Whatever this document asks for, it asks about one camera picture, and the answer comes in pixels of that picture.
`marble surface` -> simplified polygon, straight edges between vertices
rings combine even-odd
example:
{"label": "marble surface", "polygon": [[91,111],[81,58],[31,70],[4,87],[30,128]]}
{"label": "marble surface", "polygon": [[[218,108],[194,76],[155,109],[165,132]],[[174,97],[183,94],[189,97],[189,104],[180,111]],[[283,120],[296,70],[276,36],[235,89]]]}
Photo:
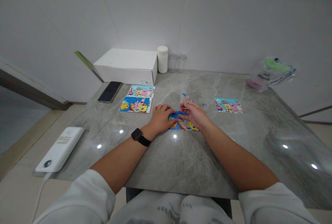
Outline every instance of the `marble surface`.
{"label": "marble surface", "polygon": [[[182,93],[199,105],[207,104],[204,110],[212,121],[267,165],[306,207],[332,209],[332,151],[274,90],[256,94],[246,86],[245,79],[243,75],[194,71],[158,74],[152,107],[167,103],[179,110],[180,103],[185,101]],[[126,140],[135,128],[150,120],[152,111],[150,114],[119,112],[130,89],[128,84],[121,86],[112,103],[97,102],[106,86],[103,84],[71,124],[86,131],[55,178],[76,179]],[[238,99],[246,113],[218,112],[215,97]],[[238,198],[236,187],[200,132],[168,130],[157,136],[126,186]]]}

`white cardboard box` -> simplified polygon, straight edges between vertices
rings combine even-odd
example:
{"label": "white cardboard box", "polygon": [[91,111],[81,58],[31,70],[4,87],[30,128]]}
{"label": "white cardboard box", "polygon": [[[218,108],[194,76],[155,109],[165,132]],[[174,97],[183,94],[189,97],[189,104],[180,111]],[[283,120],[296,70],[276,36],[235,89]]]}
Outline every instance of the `white cardboard box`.
{"label": "white cardboard box", "polygon": [[154,86],[158,72],[157,52],[113,48],[94,66],[105,82]]}

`white sleeve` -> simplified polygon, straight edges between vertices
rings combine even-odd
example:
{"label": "white sleeve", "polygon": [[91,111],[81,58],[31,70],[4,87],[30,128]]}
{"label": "white sleeve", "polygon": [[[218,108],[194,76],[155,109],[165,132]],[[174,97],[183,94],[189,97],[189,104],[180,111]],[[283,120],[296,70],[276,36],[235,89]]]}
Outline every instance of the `white sleeve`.
{"label": "white sleeve", "polygon": [[247,224],[319,224],[303,202],[282,183],[276,183],[266,190],[240,193],[239,200]]}
{"label": "white sleeve", "polygon": [[110,186],[97,171],[89,169],[34,224],[107,223],[114,204],[115,194]]}

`black smartwatch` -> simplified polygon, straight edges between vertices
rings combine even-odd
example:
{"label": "black smartwatch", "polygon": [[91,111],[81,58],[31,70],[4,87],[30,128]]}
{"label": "black smartwatch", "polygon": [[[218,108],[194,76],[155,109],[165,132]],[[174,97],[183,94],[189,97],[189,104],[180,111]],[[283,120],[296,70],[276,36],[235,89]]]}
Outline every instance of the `black smartwatch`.
{"label": "black smartwatch", "polygon": [[151,141],[147,140],[142,136],[142,132],[139,128],[134,130],[131,134],[133,140],[140,142],[142,145],[148,147],[151,144]]}

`clear plastic bag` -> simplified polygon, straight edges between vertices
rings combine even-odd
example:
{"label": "clear plastic bag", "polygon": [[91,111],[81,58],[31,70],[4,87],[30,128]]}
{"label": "clear plastic bag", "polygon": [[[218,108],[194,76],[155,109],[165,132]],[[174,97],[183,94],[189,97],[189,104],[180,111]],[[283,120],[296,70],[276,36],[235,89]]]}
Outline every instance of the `clear plastic bag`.
{"label": "clear plastic bag", "polygon": [[260,62],[248,80],[248,86],[260,93],[285,80],[292,80],[296,68],[281,62],[275,56],[267,56]]}

